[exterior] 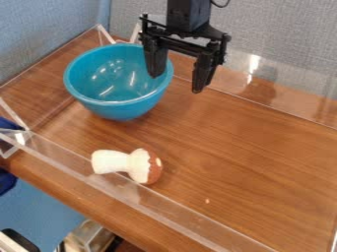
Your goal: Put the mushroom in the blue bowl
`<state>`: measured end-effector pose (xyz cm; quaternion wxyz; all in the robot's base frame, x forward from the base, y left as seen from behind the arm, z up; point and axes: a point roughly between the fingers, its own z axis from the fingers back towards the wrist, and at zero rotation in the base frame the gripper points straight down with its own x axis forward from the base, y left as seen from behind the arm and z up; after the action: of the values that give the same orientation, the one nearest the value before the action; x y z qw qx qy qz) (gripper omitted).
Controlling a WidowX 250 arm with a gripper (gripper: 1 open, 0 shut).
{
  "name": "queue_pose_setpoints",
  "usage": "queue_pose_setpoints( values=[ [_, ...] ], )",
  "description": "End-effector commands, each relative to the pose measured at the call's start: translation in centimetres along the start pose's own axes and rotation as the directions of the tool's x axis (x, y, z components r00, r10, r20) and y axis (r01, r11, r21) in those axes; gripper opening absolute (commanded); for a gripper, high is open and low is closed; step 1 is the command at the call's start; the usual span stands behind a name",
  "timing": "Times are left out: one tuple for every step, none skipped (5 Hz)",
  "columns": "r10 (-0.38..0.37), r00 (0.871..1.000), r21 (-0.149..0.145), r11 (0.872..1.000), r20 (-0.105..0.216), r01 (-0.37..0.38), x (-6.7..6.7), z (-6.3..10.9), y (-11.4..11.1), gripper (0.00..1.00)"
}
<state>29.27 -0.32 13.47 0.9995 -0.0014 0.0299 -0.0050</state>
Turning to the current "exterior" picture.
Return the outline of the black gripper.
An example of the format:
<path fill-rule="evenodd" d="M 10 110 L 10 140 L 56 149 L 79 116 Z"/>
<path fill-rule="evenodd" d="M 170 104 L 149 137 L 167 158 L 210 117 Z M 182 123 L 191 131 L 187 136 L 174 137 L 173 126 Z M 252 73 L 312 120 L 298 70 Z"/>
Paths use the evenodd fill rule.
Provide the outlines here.
<path fill-rule="evenodd" d="M 195 57 L 193 92 L 198 94 L 211 82 L 217 65 L 225 62 L 230 35 L 213 28 L 209 23 L 194 31 L 179 31 L 150 20 L 146 14 L 139 18 L 142 21 L 139 40 L 149 75 L 153 78 L 162 75 L 170 50 Z"/>

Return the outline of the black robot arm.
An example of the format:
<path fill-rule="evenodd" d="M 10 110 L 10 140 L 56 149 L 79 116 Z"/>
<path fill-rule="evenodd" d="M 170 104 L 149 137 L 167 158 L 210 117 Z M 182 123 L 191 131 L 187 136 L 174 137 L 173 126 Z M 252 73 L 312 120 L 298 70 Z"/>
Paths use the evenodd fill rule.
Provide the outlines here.
<path fill-rule="evenodd" d="M 226 46 L 232 40 L 232 36 L 210 24 L 211 5 L 217 8 L 226 7 L 213 0 L 167 0 L 163 24 L 154 21 L 146 13 L 139 17 L 139 40 L 149 75 L 157 78 L 166 70 L 170 50 L 194 56 L 195 94 L 211 83 L 217 66 L 225 62 Z"/>

